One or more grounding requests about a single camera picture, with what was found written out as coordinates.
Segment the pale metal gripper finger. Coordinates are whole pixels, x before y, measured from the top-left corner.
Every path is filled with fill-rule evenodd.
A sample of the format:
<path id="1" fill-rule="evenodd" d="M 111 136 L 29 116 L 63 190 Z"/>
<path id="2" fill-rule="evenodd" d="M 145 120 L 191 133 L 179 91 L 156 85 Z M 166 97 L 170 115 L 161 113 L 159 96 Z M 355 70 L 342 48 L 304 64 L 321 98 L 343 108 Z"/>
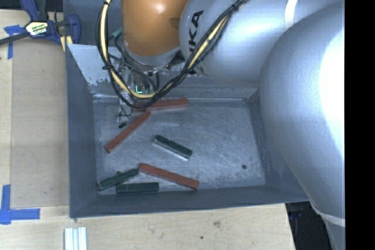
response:
<path id="1" fill-rule="evenodd" d="M 117 116 L 118 127 L 123 128 L 127 126 L 129 118 L 131 116 L 131 110 L 128 109 L 126 103 L 118 98 L 119 113 Z"/>

